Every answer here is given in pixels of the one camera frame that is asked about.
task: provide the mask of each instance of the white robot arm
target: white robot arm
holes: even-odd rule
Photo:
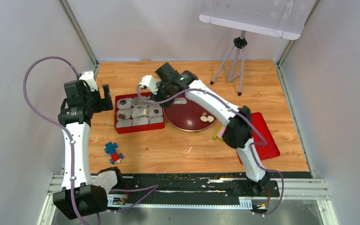
[[[255,146],[249,147],[254,142],[251,128],[237,116],[237,113],[241,113],[250,120],[250,110],[246,106],[238,107],[229,103],[189,71],[179,74],[168,63],[165,63],[156,73],[161,78],[161,82],[153,76],[147,75],[139,83],[141,88],[151,90],[151,100],[162,102],[180,91],[188,89],[185,97],[212,113],[226,127],[223,140],[227,145],[236,149],[245,167],[247,178],[253,181],[252,190],[255,193],[264,190],[270,179],[267,172],[260,167],[261,161]],[[161,106],[170,107],[172,102],[173,100],[162,103]]]
[[[70,198],[71,180],[74,181],[75,202],[81,216],[107,210],[108,192],[121,183],[117,167],[107,168],[98,173],[93,182],[89,169],[90,120],[94,113],[112,110],[113,103],[108,85],[103,85],[101,98],[92,71],[83,72],[80,77],[64,84],[67,98],[63,101],[58,120],[72,135],[74,155],[71,158],[71,143],[65,131],[65,169],[61,191],[53,194],[53,203],[68,219],[76,218]],[[74,166],[74,175],[70,171]]]

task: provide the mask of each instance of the round plate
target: round plate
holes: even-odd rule
[[[206,113],[206,117],[212,116],[213,122],[202,122],[203,113]],[[184,131],[200,131],[208,128],[216,121],[216,117],[210,112],[189,99],[187,99],[186,104],[173,104],[169,108],[164,108],[164,114],[169,123]]]

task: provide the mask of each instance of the metal floor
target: metal floor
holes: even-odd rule
[[[277,201],[270,201],[274,207]],[[248,210],[207,209],[157,209],[133,208],[127,212],[101,213],[102,225],[222,225],[222,224],[276,224],[276,225],[323,225],[321,214],[314,200],[284,200],[278,211],[266,218],[252,215]],[[97,224],[95,215],[85,217],[91,225]],[[57,213],[59,225],[80,225],[78,219],[68,220]]]

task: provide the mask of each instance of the white panel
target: white panel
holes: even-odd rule
[[[295,40],[315,0],[204,0],[200,20]]]
[[[360,1],[321,0],[284,70],[311,168],[360,224]]]
[[[0,1],[0,224],[34,225],[53,173],[64,161],[63,134],[26,105],[23,76],[39,58],[58,55],[92,69],[58,1]],[[57,118],[63,83],[75,78],[58,60],[31,73],[28,94],[37,109]]]
[[[240,35],[239,30],[201,22],[199,0],[69,0],[69,4],[101,61],[223,59]],[[277,61],[288,43],[255,33],[247,33],[246,39],[247,59]]]

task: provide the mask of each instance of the red mat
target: red mat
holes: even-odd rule
[[[260,157],[260,160],[275,158],[281,155],[277,145],[275,144],[274,138],[272,137],[270,130],[268,129],[266,121],[264,120],[263,115],[260,112],[252,113],[252,124],[267,141],[267,145],[256,145],[256,151]],[[262,142],[262,140],[255,131],[252,131],[252,135],[255,142]]]

